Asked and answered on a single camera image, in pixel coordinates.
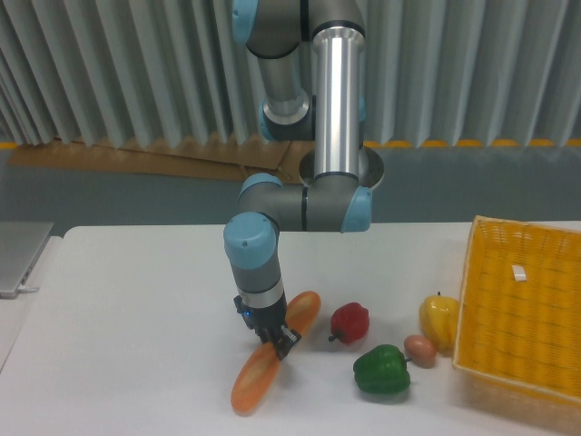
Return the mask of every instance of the plastic basket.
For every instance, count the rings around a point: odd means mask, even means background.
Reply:
[[[513,265],[524,268],[525,281]],[[453,365],[581,406],[581,233],[474,220]]]

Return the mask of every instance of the red bell pepper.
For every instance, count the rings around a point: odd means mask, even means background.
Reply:
[[[361,339],[369,329],[369,311],[358,302],[350,302],[339,307],[330,318],[329,341],[339,339],[352,343]]]

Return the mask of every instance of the fake fruit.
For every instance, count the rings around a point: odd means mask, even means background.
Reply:
[[[358,302],[350,302],[339,307],[330,318],[329,341],[339,339],[352,343],[361,339],[369,330],[369,311]]]
[[[309,331],[320,309],[316,292],[300,293],[287,307],[286,322],[301,336]],[[281,367],[281,361],[270,342],[256,350],[242,368],[232,388],[231,405],[238,413],[250,413],[271,387]]]
[[[403,342],[403,348],[411,361],[422,368],[431,368],[436,363],[436,347],[421,334],[412,334]]]
[[[452,297],[432,295],[419,306],[421,328],[439,352],[454,348],[460,303]]]
[[[380,345],[353,364],[355,382],[367,393],[393,394],[410,384],[408,363],[395,345]]]

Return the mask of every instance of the robotic arm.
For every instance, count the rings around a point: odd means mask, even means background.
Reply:
[[[299,341],[285,322],[278,259],[280,232],[364,232],[371,224],[369,168],[379,157],[363,147],[359,123],[359,56],[365,44],[355,0],[234,0],[235,39],[259,59],[267,97],[260,111],[267,139],[315,140],[314,162],[301,170],[309,186],[283,186],[268,174],[246,180],[239,214],[224,229],[224,246],[239,295],[236,309],[262,342],[283,359]],[[312,42],[318,55],[317,98],[300,86],[296,49]]]

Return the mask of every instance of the silver laptop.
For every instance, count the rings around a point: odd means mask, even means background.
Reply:
[[[0,222],[0,298],[18,295],[52,228],[52,223]]]

